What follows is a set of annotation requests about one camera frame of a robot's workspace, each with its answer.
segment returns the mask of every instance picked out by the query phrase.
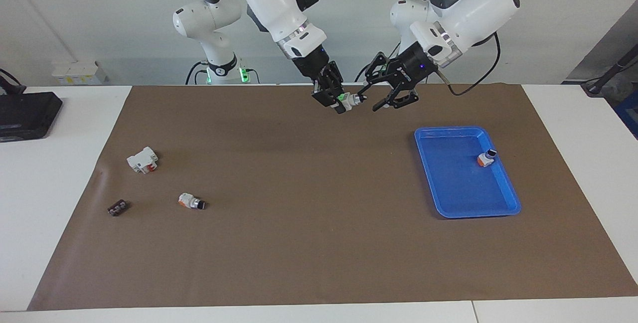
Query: blue tray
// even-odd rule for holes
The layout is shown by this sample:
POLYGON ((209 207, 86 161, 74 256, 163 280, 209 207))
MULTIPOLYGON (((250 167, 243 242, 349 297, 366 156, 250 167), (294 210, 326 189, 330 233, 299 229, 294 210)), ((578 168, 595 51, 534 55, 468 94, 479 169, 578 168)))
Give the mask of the blue tray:
POLYGON ((447 218, 508 216, 520 202, 501 159, 488 167, 477 157, 495 149, 478 126, 420 128, 414 132, 437 211, 447 218))

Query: brown mat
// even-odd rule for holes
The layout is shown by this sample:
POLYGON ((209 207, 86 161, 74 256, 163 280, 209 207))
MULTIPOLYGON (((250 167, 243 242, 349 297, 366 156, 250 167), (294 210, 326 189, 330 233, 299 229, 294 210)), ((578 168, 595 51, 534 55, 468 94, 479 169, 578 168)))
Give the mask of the brown mat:
POLYGON ((134 87, 29 309, 638 296, 521 87, 371 112, 387 90, 338 116, 309 87, 134 87), (453 125, 488 130, 520 214, 435 211, 413 132, 453 125))

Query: black box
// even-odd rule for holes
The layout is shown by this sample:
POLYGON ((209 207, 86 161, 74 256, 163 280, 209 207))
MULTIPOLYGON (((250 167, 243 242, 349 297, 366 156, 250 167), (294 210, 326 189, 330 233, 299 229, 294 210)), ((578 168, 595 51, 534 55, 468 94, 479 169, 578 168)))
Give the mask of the black box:
POLYGON ((0 96, 0 142, 44 137, 60 107, 54 93, 0 96))

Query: green light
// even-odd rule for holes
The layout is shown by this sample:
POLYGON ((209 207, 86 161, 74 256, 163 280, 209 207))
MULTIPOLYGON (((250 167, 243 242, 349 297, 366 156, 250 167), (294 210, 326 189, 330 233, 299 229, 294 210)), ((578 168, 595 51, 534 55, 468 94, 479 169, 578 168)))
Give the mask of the green light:
POLYGON ((248 72, 246 72, 246 69, 239 68, 239 74, 241 75, 241 82, 249 82, 250 81, 250 75, 248 75, 248 72))

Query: white table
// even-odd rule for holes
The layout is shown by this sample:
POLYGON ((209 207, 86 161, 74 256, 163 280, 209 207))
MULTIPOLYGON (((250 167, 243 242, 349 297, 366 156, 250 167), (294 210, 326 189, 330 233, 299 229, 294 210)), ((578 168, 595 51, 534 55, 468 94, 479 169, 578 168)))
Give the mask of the white table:
MULTIPOLYGON (((638 168, 638 142, 604 100, 588 98, 580 87, 524 89, 636 280, 638 184, 632 174, 638 168)), ((597 323, 638 317, 638 298, 19 312, 29 304, 130 87, 29 89, 36 91, 54 91, 64 106, 46 139, 0 144, 0 312, 5 311, 0 323, 597 323)))

